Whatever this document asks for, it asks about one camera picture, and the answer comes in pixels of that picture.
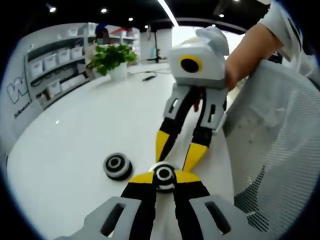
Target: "person's arm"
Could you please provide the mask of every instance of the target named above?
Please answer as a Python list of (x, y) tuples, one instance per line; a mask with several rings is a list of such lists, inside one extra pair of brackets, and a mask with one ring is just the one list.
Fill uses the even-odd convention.
[(249, 29), (225, 62), (226, 84), (232, 90), (237, 82), (250, 75), (262, 59), (268, 59), (283, 43), (263, 24)]
[(226, 60), (226, 85), (232, 90), (237, 82), (249, 76), (262, 59), (282, 50), (293, 54), (293, 37), (289, 33), (288, 18), (282, 7), (273, 2), (268, 13), (247, 31), (241, 43)]

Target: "white pot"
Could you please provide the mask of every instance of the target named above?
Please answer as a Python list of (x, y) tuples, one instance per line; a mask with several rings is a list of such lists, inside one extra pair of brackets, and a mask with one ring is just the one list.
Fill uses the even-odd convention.
[(121, 81), (127, 78), (127, 63), (123, 62), (120, 66), (111, 70), (110, 72), (112, 81)]

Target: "hockey puck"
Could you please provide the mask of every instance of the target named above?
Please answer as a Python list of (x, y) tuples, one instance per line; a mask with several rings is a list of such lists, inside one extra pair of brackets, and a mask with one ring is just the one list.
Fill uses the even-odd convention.
[(115, 181), (122, 181), (129, 178), (133, 167), (124, 154), (114, 153), (104, 160), (103, 170), (108, 178)]
[(176, 167), (161, 161), (150, 168), (150, 172), (154, 172), (154, 181), (156, 191), (158, 193), (172, 193), (175, 189), (175, 169)]

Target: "ceiling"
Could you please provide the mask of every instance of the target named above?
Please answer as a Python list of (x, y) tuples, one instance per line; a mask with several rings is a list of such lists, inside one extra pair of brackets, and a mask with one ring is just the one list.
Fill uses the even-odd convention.
[[(268, 10), (257, 0), (165, 0), (180, 26), (207, 27), (216, 24), (222, 30), (243, 33)], [(57, 8), (50, 13), (46, 3)], [(23, 35), (65, 23), (107, 23), (145, 31), (166, 29), (173, 25), (157, 0), (47, 0), (36, 1), (24, 21)]]

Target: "white table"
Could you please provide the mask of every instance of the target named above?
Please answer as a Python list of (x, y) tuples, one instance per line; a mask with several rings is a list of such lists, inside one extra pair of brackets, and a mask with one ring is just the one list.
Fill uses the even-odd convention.
[[(154, 64), (129, 71), (167, 67)], [(124, 153), (134, 174), (147, 172), (155, 163), (156, 133), (174, 79), (171, 74), (158, 74), (142, 82), (151, 74), (134, 74), (117, 83), (101, 77), (83, 85), (42, 113), (15, 144), (7, 164), (9, 186), (45, 239), (73, 234), (82, 228), (86, 215), (121, 195), (127, 181), (107, 178), (103, 162), (108, 155)], [(190, 111), (168, 162), (183, 166), (198, 116)], [(232, 171), (222, 131), (193, 172), (211, 194), (233, 203)], [(152, 239), (181, 238), (173, 209), (172, 195), (159, 194)]]

